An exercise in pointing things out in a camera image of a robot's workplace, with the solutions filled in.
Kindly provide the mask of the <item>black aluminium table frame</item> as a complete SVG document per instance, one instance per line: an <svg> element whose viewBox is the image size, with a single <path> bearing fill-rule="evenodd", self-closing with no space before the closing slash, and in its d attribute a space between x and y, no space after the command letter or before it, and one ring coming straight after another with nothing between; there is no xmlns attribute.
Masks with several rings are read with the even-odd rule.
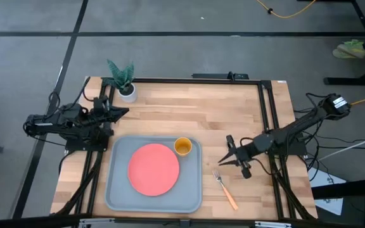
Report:
<svg viewBox="0 0 365 228"><path fill-rule="evenodd" d="M238 84L171 84L135 82L138 98L125 103L117 92L113 104L129 107L129 113L114 127L115 136L154 135L193 137L202 146L202 204L195 213L122 212L109 209L105 203L110 151L104 152L93 205L95 217L144 217L169 219L276 220L277 207L271 176L257 162L252 177L245 180L239 167L216 167L227 153L226 136L232 135L238 145L242 137L259 135L266 127L284 126L294 121L286 82L272 81L272 95L263 89L267 122L264 124L257 85ZM278 115L272 119L269 98L275 99ZM50 212L57 212L71 198L80 184L86 152L67 157L61 168ZM308 212L317 217L307 170L297 156L287 160L291 188ZM219 183L212 175L217 169L222 181L239 206L234 210Z"/></svg>

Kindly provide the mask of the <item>grey plastic tray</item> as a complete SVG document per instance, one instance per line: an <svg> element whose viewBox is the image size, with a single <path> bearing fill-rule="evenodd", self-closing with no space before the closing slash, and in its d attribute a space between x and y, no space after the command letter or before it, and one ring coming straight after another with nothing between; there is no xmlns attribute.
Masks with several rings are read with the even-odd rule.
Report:
<svg viewBox="0 0 365 228"><path fill-rule="evenodd" d="M114 211L193 213L202 203L202 148L193 138L191 152L181 157L176 183L158 196L138 192L129 180L128 168L133 154L142 146L161 144L175 153L176 136L123 136L112 147L108 164L105 203Z"/></svg>

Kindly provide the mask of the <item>green snake plant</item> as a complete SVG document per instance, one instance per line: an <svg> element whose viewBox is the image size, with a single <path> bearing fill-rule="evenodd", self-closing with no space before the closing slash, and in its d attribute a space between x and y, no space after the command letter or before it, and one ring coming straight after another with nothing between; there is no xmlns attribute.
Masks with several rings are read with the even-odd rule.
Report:
<svg viewBox="0 0 365 228"><path fill-rule="evenodd" d="M122 93L127 94L131 90L132 81L134 80L134 64L128 64L123 70L114 64L112 60L107 59L107 65L112 74L113 85Z"/></svg>

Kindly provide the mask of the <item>coral red round plate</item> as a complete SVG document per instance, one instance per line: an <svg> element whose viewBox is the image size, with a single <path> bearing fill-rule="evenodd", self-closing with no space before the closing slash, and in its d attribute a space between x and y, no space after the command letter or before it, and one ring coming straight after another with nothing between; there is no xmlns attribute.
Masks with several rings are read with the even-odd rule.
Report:
<svg viewBox="0 0 365 228"><path fill-rule="evenodd" d="M147 144L129 160L127 175L131 186L145 196L160 196L169 191L179 177L179 161L163 144Z"/></svg>

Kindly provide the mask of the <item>white paper sheet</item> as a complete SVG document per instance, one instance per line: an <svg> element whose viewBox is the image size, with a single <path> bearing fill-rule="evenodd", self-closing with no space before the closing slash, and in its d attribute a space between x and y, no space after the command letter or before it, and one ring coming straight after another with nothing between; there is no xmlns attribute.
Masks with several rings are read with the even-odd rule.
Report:
<svg viewBox="0 0 365 228"><path fill-rule="evenodd" d="M346 180L330 175L326 172L311 168L308 171L311 187L327 186L332 184L343 184ZM315 199L315 205L323 210L331 212L335 215L342 214L343 198L335 199Z"/></svg>

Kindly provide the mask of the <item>yellow ribbed cup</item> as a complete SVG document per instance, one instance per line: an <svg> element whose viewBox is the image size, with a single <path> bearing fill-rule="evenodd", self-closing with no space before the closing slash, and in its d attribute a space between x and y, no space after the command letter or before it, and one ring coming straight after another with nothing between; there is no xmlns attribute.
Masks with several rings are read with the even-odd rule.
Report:
<svg viewBox="0 0 365 228"><path fill-rule="evenodd" d="M174 142L174 150L179 156L187 156L192 150L192 143L187 137L180 137Z"/></svg>

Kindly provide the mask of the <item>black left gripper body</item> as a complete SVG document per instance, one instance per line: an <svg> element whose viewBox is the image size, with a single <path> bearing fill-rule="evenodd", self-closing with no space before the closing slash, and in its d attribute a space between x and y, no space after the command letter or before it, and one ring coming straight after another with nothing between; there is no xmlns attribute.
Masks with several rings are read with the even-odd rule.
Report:
<svg viewBox="0 0 365 228"><path fill-rule="evenodd" d="M101 123L109 125L109 101L107 96L93 98L93 108L90 111L91 116L101 120Z"/></svg>

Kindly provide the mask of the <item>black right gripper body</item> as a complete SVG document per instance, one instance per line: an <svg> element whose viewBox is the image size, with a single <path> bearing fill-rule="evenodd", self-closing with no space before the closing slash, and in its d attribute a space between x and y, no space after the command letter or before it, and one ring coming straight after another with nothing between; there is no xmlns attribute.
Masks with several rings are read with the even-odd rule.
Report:
<svg viewBox="0 0 365 228"><path fill-rule="evenodd" d="M237 155L234 156L238 161L241 162L241 166L237 166L241 168L241 173L245 179L251 178L251 165L249 162L252 160L252 157L257 155L258 152L254 146L254 143L249 143L244 146L236 147L233 137L231 135L226 136L227 139L227 146L229 148L236 148L237 149Z"/></svg>

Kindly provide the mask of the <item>yellow-green cloth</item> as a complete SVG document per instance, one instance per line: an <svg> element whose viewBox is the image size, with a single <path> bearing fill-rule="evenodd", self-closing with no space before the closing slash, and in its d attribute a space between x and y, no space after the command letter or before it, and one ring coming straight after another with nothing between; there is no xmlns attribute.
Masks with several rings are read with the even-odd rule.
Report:
<svg viewBox="0 0 365 228"><path fill-rule="evenodd" d="M365 48L363 42L357 39L345 41L337 45L336 49L332 51L332 55L339 59L363 59L365 57Z"/></svg>

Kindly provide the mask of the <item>white plant pot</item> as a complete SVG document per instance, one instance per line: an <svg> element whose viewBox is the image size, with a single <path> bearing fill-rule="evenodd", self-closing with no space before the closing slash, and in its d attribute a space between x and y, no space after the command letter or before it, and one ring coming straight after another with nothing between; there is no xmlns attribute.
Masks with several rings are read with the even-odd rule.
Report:
<svg viewBox="0 0 365 228"><path fill-rule="evenodd" d="M137 92L136 86L134 84L131 84L129 86L128 94L124 95L120 91L117 91L117 93L120 96L121 100L126 103L133 103L138 98L138 92Z"/></svg>

